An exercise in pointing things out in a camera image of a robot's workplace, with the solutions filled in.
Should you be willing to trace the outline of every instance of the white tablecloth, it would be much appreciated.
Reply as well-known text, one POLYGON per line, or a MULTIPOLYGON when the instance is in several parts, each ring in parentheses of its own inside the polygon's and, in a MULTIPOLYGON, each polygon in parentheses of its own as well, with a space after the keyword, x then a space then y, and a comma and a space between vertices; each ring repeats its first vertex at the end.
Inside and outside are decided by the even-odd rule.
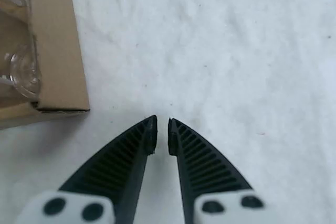
POLYGON ((0 222, 156 114, 134 223, 184 223, 175 117, 283 217, 336 223, 336 0, 73 0, 92 111, 0 132, 0 222))

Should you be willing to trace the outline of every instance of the black plastic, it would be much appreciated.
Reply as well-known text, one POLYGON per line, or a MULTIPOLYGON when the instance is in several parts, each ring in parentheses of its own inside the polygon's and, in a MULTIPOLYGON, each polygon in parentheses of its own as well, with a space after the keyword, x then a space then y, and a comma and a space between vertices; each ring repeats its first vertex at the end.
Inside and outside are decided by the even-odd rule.
POLYGON ((82 165, 60 188, 111 199, 116 224, 133 223, 147 156, 154 153, 157 118, 131 127, 82 165))
POLYGON ((213 145, 176 119, 169 120, 168 147, 169 154, 177 156, 186 224, 193 223, 194 201, 198 196, 251 189, 213 145))

